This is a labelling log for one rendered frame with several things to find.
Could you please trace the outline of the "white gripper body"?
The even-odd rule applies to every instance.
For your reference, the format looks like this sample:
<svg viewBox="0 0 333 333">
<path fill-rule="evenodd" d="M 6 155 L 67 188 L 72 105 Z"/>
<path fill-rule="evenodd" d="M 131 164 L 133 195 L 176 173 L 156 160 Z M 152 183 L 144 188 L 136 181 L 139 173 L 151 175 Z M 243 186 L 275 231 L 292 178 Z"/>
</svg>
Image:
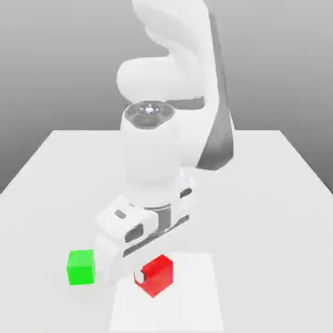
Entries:
<svg viewBox="0 0 333 333">
<path fill-rule="evenodd" d="M 140 222 L 115 235 L 112 229 L 115 222 L 124 220 L 118 217 L 100 220 L 94 243 L 96 271 L 111 284 L 181 243 L 191 225 L 190 217 L 185 215 L 169 228 L 151 230 L 151 223 Z"/>
</svg>

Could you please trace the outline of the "small red cube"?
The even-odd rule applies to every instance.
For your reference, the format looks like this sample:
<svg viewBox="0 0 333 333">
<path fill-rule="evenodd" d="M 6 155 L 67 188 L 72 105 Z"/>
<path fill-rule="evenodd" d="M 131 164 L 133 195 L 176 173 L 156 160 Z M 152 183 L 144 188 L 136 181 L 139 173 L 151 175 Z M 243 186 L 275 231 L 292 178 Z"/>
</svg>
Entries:
<svg viewBox="0 0 333 333">
<path fill-rule="evenodd" d="M 174 264 L 164 254 L 148 262 L 141 269 L 145 273 L 143 284 L 135 283 L 152 298 L 156 297 L 174 281 Z"/>
</svg>

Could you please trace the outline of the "small green cube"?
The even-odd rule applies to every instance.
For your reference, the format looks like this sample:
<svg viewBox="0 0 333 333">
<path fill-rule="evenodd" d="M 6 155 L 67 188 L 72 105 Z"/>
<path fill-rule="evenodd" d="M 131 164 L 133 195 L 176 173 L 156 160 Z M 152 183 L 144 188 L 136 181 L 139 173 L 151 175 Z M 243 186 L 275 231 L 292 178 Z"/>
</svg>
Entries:
<svg viewBox="0 0 333 333">
<path fill-rule="evenodd" d="M 66 270 L 71 286 L 93 284 L 96 274 L 94 251 L 92 249 L 70 251 Z"/>
</svg>

